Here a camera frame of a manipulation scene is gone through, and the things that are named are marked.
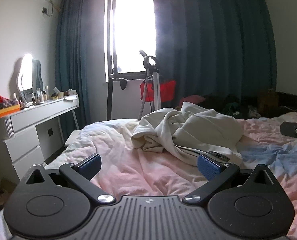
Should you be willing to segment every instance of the desk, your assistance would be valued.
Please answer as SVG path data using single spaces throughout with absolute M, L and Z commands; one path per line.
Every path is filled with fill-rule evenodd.
M 1 117 L 0 176 L 17 184 L 33 164 L 44 163 L 36 125 L 72 111 L 78 127 L 74 109 L 79 106 L 78 95 L 69 96 Z

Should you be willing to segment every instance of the circular black cover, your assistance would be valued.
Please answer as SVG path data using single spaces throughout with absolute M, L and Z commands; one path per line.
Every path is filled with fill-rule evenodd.
M 242 192 L 241 188 L 223 190 L 210 199 L 208 212 L 212 220 L 238 237 L 262 239 L 286 234 L 294 218 L 286 194 Z
M 4 217 L 12 232 L 44 238 L 66 234 L 77 228 L 90 211 L 88 198 L 71 188 L 30 185 L 30 192 L 10 198 Z

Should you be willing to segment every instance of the blue bedding patch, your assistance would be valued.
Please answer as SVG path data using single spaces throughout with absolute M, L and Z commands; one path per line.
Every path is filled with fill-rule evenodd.
M 297 174 L 297 145 L 237 145 L 246 168 L 253 169 L 257 164 L 266 164 L 275 176 L 287 173 L 290 176 Z

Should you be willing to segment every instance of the bed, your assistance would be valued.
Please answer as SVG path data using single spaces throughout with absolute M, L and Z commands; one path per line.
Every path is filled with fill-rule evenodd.
M 288 237 L 297 239 L 297 139 L 282 136 L 282 122 L 297 122 L 297 113 L 277 118 L 238 120 L 244 135 L 237 144 L 243 163 L 253 169 L 269 166 L 295 207 L 295 219 Z M 179 195 L 205 184 L 197 167 L 184 163 L 170 153 L 134 149 L 131 135 L 138 120 L 115 120 L 86 126 L 77 139 L 56 160 L 46 166 L 55 169 L 66 162 L 78 163 L 93 153 L 102 158 L 101 171 L 91 182 L 119 199 L 122 195 Z M 0 240 L 9 236 L 0 213 Z

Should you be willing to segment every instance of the white drawer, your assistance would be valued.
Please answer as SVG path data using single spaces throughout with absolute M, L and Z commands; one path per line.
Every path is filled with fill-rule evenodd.
M 17 133 L 5 141 L 12 162 L 25 155 L 40 144 L 35 126 Z
M 43 163 L 44 157 L 40 147 L 29 152 L 27 155 L 13 163 L 15 171 L 19 179 L 22 179 L 28 169 L 36 163 Z
M 44 105 L 34 106 L 23 112 L 19 112 L 11 116 L 14 132 L 17 132 L 25 127 L 38 123 L 44 119 L 50 118 L 53 115 L 58 116 L 78 107 L 78 100 L 59 100 Z

